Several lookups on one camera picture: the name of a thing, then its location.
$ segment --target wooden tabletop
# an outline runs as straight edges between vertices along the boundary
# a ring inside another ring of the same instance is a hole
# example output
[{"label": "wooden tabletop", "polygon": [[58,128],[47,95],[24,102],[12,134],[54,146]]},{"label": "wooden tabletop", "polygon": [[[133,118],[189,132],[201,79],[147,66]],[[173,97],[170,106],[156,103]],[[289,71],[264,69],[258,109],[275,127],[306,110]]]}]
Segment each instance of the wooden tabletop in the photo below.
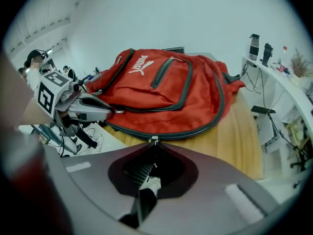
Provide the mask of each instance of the wooden tabletop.
[{"label": "wooden tabletop", "polygon": [[[238,93],[227,116],[214,128],[193,138],[162,141],[222,159],[252,179],[261,179],[262,151],[251,111]],[[128,146],[145,141],[131,137],[110,126],[104,129]]]}]

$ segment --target black pants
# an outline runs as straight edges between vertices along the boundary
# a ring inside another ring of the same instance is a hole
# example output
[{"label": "black pants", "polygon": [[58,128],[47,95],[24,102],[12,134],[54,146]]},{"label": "black pants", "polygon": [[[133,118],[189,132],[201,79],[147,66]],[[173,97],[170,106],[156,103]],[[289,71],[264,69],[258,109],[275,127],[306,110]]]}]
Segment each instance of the black pants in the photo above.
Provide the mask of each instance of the black pants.
[{"label": "black pants", "polygon": [[76,132],[76,136],[83,141],[86,145],[96,148],[98,143],[96,141],[93,141],[91,137],[83,131],[83,129],[79,126]]}]

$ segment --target red backpack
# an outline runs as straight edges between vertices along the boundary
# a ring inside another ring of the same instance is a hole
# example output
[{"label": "red backpack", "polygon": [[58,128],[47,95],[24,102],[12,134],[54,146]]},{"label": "red backpack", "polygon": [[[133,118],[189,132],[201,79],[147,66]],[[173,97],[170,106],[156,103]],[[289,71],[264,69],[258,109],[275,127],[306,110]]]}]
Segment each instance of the red backpack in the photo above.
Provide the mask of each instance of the red backpack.
[{"label": "red backpack", "polygon": [[106,123],[140,139],[184,139],[226,116],[233,94],[245,84],[225,63],[160,49],[128,49],[87,84],[115,108]]}]

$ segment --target black zipper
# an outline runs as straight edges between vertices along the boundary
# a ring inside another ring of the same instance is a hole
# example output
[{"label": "black zipper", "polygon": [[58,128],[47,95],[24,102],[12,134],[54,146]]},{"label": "black zipper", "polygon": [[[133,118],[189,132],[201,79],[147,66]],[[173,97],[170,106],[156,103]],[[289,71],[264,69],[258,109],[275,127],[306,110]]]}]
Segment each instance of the black zipper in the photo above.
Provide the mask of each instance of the black zipper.
[{"label": "black zipper", "polygon": [[157,73],[156,73],[156,76],[154,77],[153,81],[152,81],[152,84],[151,84],[151,87],[153,89],[156,89],[160,82],[162,81],[164,75],[166,74],[168,68],[170,67],[171,63],[174,61],[174,58],[169,58],[167,59],[161,66],[160,68],[158,69]]},{"label": "black zipper", "polygon": [[219,96],[220,96],[220,105],[219,105],[219,110],[218,113],[215,115],[214,119],[207,123],[204,126],[201,126],[195,130],[192,131],[184,131],[184,132],[175,132],[175,133],[157,133],[157,134],[151,134],[151,133],[144,133],[144,132],[139,132],[139,131],[134,131],[131,129],[127,129],[112,123],[109,123],[107,121],[106,124],[108,124],[109,126],[113,127],[114,129],[120,130],[122,132],[125,132],[127,134],[129,134],[130,136],[139,138],[139,139],[144,139],[144,140],[149,140],[152,138],[152,136],[157,136],[158,139],[160,140],[178,140],[178,139],[186,139],[186,138],[190,138],[193,137],[195,135],[198,135],[206,130],[211,129],[212,127],[214,127],[222,118],[223,113],[224,113],[224,107],[225,107],[225,100],[224,100],[224,94],[223,94],[223,90],[220,84],[220,81],[217,77],[217,75],[215,74],[215,81],[217,84],[217,87],[219,89]]},{"label": "black zipper", "polygon": [[101,93],[104,93],[110,86],[111,84],[114,82],[114,80],[117,78],[117,76],[121,73],[121,71],[125,68],[125,66],[127,65],[127,63],[129,62],[129,60],[132,58],[132,55],[134,53],[134,49],[130,49],[131,52],[128,54],[128,56],[126,57],[125,61],[123,62],[123,64],[121,65],[121,67],[118,69],[118,71],[114,74],[114,76],[112,77],[112,79],[110,80],[110,82],[106,85],[105,88],[99,89],[102,90]]},{"label": "black zipper", "polygon": [[[164,65],[164,71],[166,70],[165,68],[168,68],[169,65],[171,64],[171,62],[173,61],[174,58],[172,58],[172,60],[169,61],[169,59],[167,61],[165,61],[162,66]],[[166,106],[166,107],[161,107],[161,108],[150,108],[150,109],[137,109],[137,108],[131,108],[131,107],[125,107],[124,108],[128,111],[132,111],[132,112],[162,112],[162,111],[177,111],[180,110],[187,99],[188,96],[188,92],[189,92],[189,87],[190,87],[190,83],[191,83],[191,79],[192,79],[192,74],[193,74],[193,67],[191,62],[189,62],[188,60],[182,60],[184,62],[187,63],[189,71],[188,71],[188,75],[184,84],[184,87],[182,89],[181,92],[181,96],[179,101],[176,104],[170,105],[170,106]]]}]

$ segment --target white shelf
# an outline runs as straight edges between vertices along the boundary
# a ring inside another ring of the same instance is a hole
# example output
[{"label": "white shelf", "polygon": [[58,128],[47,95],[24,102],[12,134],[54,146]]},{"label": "white shelf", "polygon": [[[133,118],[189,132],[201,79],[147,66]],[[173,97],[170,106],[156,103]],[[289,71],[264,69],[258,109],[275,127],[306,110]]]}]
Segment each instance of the white shelf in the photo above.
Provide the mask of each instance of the white shelf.
[{"label": "white shelf", "polygon": [[301,117],[304,120],[306,127],[308,128],[311,140],[313,140],[313,116],[311,110],[313,109],[312,103],[302,90],[295,87],[287,78],[284,78],[278,71],[273,70],[271,67],[266,67],[258,61],[253,61],[247,57],[243,57],[243,62],[249,61],[264,71],[266,74],[275,79],[294,100]]}]

